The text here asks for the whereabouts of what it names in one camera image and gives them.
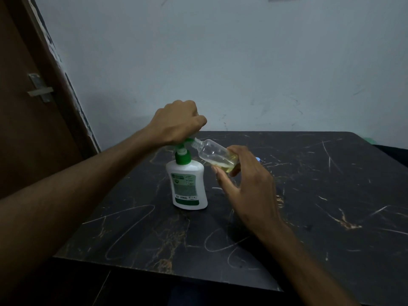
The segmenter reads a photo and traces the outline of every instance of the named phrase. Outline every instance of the black marble table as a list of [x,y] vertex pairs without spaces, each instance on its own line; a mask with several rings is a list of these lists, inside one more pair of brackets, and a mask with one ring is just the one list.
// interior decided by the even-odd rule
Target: black marble table
[[[283,218],[361,303],[408,304],[407,168],[348,132],[197,137],[247,145],[262,160],[275,177]],[[56,257],[281,290],[273,260],[242,226],[209,166],[208,207],[185,211],[172,204],[165,164],[173,158],[164,147],[142,162]]]

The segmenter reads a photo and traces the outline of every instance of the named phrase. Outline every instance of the wooden door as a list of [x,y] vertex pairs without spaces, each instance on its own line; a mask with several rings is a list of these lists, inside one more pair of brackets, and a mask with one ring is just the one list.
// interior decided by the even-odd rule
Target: wooden door
[[30,73],[41,75],[0,0],[0,198],[82,160],[55,103],[28,95]]

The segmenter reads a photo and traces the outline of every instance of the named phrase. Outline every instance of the white plastic bottle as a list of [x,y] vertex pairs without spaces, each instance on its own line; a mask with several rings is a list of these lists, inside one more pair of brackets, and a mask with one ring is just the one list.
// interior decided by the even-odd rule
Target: white plastic bottle
[[236,154],[211,139],[202,142],[196,138],[192,142],[191,147],[197,149],[198,156],[201,159],[220,167],[227,173],[231,172],[238,163],[238,156]]
[[182,209],[197,210],[208,205],[204,189],[204,166],[191,160],[184,144],[176,146],[176,160],[166,164],[170,177],[173,204]]

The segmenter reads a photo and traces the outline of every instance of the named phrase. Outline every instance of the green label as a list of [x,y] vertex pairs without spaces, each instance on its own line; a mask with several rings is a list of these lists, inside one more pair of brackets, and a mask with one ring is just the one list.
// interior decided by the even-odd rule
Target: green label
[[171,174],[171,179],[177,203],[198,205],[195,175]]

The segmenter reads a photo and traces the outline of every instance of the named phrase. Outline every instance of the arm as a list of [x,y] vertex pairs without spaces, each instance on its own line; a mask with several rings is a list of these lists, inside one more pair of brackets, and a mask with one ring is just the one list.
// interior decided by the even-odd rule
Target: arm
[[206,122],[193,101],[167,104],[122,143],[2,199],[0,298],[52,256],[147,154],[184,141]]
[[229,150],[239,156],[240,166],[231,176],[241,170],[241,188],[236,188],[223,170],[213,166],[218,182],[235,212],[278,262],[305,305],[360,305],[308,254],[282,221],[275,182],[269,172],[246,147],[231,146]]

